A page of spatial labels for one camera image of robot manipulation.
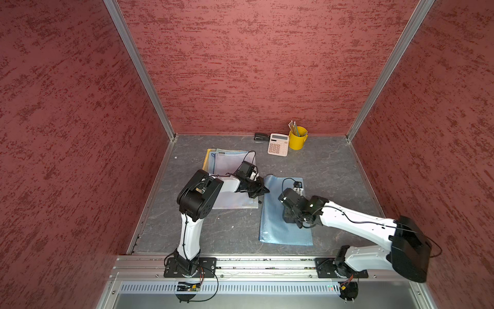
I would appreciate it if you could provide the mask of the blue mesh document bag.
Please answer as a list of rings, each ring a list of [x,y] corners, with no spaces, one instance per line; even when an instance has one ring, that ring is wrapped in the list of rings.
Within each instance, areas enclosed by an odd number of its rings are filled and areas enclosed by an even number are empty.
[[[302,195],[304,193],[303,178],[283,178],[273,175],[264,179],[265,186],[270,191],[264,195],[261,214],[259,241],[277,245],[312,246],[313,237],[309,229],[299,229],[296,224],[284,221],[284,206],[279,197],[282,189],[293,188],[293,184],[302,183]]]
[[[247,154],[247,151],[210,150],[207,155],[207,163],[205,164],[207,167],[206,171],[214,175],[234,173]]]

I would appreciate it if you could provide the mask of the clear white mesh document bag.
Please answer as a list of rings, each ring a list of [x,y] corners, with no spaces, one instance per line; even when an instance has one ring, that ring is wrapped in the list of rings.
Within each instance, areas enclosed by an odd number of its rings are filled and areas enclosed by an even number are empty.
[[[255,153],[248,153],[244,160],[256,164]],[[220,193],[213,209],[214,210],[231,210],[231,209],[257,209],[258,199],[249,198],[246,193]]]

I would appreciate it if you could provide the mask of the yellow mesh document bag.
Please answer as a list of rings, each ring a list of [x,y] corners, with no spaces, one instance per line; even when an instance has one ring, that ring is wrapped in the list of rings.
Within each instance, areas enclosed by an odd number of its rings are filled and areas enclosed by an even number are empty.
[[[207,149],[207,153],[203,162],[202,169],[206,172],[212,172],[214,170],[216,148]]]

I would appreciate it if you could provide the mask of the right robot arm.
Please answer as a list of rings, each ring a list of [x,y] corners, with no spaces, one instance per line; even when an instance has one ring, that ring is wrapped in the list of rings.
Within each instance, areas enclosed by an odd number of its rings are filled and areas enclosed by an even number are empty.
[[[357,279],[368,270],[389,270],[409,281],[426,282],[435,243],[411,218],[379,218],[320,196],[307,199],[293,189],[285,189],[278,200],[300,229],[321,225],[372,242],[366,247],[344,245],[334,258],[319,264],[319,268],[329,268],[335,277]]]

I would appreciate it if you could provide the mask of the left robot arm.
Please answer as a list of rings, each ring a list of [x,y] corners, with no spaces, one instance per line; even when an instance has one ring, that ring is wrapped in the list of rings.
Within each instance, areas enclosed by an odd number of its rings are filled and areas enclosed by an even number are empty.
[[[173,256],[179,269],[186,276],[193,276],[198,270],[203,220],[213,209],[220,194],[246,193],[249,198],[255,199],[269,192],[264,179],[257,175],[234,173],[219,176],[197,170],[177,197],[181,213],[181,238]]]

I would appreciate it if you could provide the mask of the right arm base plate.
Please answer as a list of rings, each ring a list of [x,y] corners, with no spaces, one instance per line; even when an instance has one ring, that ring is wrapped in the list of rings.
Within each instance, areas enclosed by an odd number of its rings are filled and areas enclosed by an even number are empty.
[[[357,272],[345,263],[337,263],[334,258],[315,258],[315,270],[320,279],[367,279],[369,274],[366,270]]]

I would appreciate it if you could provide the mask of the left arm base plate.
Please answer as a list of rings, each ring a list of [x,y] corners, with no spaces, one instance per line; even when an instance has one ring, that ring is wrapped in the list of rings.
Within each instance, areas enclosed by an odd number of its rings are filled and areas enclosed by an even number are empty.
[[[196,257],[192,261],[185,261],[170,257],[165,264],[164,278],[214,278],[217,258]]]

